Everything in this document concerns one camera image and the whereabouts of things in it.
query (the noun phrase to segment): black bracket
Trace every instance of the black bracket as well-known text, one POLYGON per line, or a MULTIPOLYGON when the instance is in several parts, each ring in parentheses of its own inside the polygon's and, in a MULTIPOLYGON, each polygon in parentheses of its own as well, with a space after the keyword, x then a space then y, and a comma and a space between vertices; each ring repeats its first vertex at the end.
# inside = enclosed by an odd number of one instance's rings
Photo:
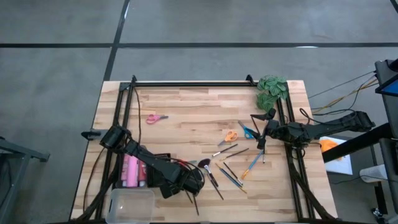
POLYGON ((120 83, 120 85, 119 85, 119 91, 128 90, 130 86, 131 86, 131 83, 130 83, 130 82, 123 82, 123 83, 120 83))
POLYGON ((102 137, 106 134, 107 129, 90 129, 89 131, 83 131, 81 135, 91 141, 94 139, 102 139, 102 137))
POLYGON ((254 83, 253 77, 251 75, 247 75, 246 81, 249 81, 251 86, 256 86, 257 84, 254 83))

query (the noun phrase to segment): scissors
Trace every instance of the scissors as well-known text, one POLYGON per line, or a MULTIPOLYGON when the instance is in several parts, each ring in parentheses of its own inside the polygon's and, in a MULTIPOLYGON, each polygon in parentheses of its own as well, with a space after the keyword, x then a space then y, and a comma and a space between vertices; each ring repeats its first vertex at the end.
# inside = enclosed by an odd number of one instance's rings
POLYGON ((148 115, 148 118, 147 118, 147 124, 153 124, 160 119, 165 119, 168 117, 169 116, 159 116, 159 115, 150 114, 150 115, 148 115))
POLYGON ((228 131, 226 133, 225 139, 218 144, 218 146, 228 142, 228 141, 235 141, 238 138, 238 134, 235 131, 228 131))
POLYGON ((252 134, 250 134, 250 132, 248 131, 248 128, 243 125, 242 121, 238 121, 238 123, 242 126, 243 131, 244 131, 244 137, 246 139, 254 139, 254 136, 252 134))

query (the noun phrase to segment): butcher block tabletop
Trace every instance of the butcher block tabletop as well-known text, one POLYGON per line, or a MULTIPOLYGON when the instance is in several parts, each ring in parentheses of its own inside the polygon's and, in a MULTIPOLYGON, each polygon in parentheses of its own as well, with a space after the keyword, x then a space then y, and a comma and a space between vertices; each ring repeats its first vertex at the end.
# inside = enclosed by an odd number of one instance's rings
MULTIPOLYGON (((113 122, 116 98, 120 82, 104 82, 98 108, 95 114, 93 128, 109 129, 113 122)), ((299 112, 303 108, 310 114, 310 104, 301 80, 288 81, 290 97, 297 122, 306 123, 307 119, 299 112)), ((207 179, 205 186, 197 197, 200 215, 197 215, 194 204, 184 192, 164 199, 159 189, 151 189, 155 193, 155 208, 153 222, 295 222, 297 221, 292 188, 284 143, 267 137, 266 162, 260 158, 243 180, 240 191, 217 168, 224 156, 245 148, 249 150, 237 156, 224 160, 225 163, 241 177, 249 167, 259 150, 257 142, 246 139, 244 131, 238 124, 242 121, 248 128, 255 129, 250 114, 264 114, 257 109, 255 87, 137 87, 141 102, 141 144, 153 154, 171 153, 171 157, 185 161, 200 161, 211 158, 211 155, 227 148, 231 144, 238 146, 222 153, 211 160, 210 168, 219 184, 219 190, 224 197, 220 199, 211 182, 207 179), (149 114, 167 115, 155 124, 145 122, 149 114), (229 130, 238 133, 238 139, 227 145, 218 146, 229 130)), ((123 99, 120 123, 126 97, 123 99)), ((266 122, 257 120, 260 130, 266 122)), ((133 94, 129 115, 128 129, 132 137, 138 139, 138 103, 133 94)), ((83 212, 83 196, 93 164, 102 150, 99 140, 90 141, 86 151, 85 161, 73 204, 71 218, 77 218, 83 212)), ((99 163, 88 189, 86 206, 98 193, 106 157, 102 153, 99 163)), ((335 203, 326 175, 321 150, 318 145, 310 144, 304 157, 305 168, 311 191, 326 208, 337 217, 335 203)), ((105 196, 103 216, 109 210, 109 195, 105 196)), ((303 193, 300 199, 304 217, 308 217, 303 193)))

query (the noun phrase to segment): clear plastic container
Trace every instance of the clear plastic container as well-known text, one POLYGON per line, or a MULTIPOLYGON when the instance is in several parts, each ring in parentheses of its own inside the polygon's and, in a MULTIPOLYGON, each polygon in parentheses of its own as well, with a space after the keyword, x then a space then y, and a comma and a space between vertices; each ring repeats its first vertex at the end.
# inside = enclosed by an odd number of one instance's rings
POLYGON ((155 207, 155 194, 148 189, 114 189, 105 220, 109 224, 149 224, 155 207))

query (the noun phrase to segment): metal stand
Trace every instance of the metal stand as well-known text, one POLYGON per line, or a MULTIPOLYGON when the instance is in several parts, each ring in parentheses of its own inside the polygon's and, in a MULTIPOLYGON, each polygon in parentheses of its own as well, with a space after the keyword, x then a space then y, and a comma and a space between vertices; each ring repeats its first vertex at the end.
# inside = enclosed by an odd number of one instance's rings
POLYGON ((0 137, 0 149, 10 152, 10 153, 1 154, 1 156, 5 157, 5 160, 8 159, 21 160, 19 168, 15 172, 15 175, 11 180, 11 186, 5 196, 6 198, 4 199, 4 204, 0 208, 0 223, 8 223, 9 214, 12 212, 12 209, 14 208, 17 191, 19 190, 19 186, 21 185, 22 180, 24 178, 25 171, 29 164, 30 158, 36 158, 40 160, 40 162, 47 162, 50 154, 43 154, 35 150, 18 146, 16 144, 6 141, 2 137, 0 137))
POLYGON ((356 138, 350 139, 322 153, 323 161, 330 162, 379 142, 381 138, 392 138, 390 124, 380 125, 356 138))

